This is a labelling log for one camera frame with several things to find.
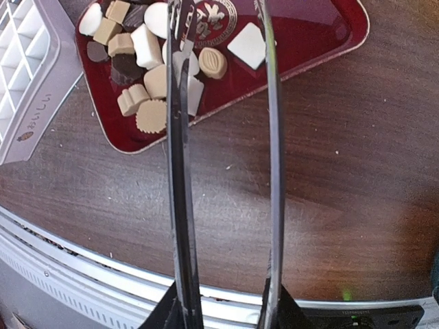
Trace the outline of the metal tongs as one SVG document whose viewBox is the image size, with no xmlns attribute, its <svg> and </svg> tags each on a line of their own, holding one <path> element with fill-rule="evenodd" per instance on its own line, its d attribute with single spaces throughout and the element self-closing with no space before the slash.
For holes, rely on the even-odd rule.
<svg viewBox="0 0 439 329">
<path fill-rule="evenodd" d="M 167 140 L 169 199 L 174 242 L 176 292 L 185 328 L 203 328 L 195 243 L 188 141 L 189 61 L 196 37 L 196 1 L 167 4 Z M 268 292 L 260 328 L 278 328 L 285 224 L 285 166 L 281 87 L 272 19 L 266 1 L 256 4 L 263 24 L 270 113 L 270 195 L 272 241 Z"/>
</svg>

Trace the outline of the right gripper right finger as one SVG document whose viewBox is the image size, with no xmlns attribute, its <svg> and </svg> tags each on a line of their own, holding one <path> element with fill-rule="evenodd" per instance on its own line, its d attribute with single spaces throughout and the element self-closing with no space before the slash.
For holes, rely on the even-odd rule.
<svg viewBox="0 0 439 329">
<path fill-rule="evenodd" d="M 271 279 L 267 278 L 257 328 L 415 328 L 424 315 L 420 305 L 366 310 L 301 308 L 287 289 L 281 287 L 276 316 L 267 322 L 270 283 Z"/>
</svg>

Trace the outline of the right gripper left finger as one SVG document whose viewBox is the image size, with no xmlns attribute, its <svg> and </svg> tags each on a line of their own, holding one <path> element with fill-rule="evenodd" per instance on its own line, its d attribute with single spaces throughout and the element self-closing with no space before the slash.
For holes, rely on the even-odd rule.
<svg viewBox="0 0 439 329">
<path fill-rule="evenodd" d="M 155 306 L 139 329 L 179 329 L 182 328 L 180 302 L 174 282 Z"/>
</svg>

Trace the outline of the white divided tin box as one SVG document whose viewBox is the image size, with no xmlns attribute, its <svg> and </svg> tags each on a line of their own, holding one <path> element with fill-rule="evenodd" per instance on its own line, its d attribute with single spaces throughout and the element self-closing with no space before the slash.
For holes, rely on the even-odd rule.
<svg viewBox="0 0 439 329">
<path fill-rule="evenodd" d="M 59 1 L 1 2 L 1 164 L 29 160 L 83 71 Z"/>
</svg>

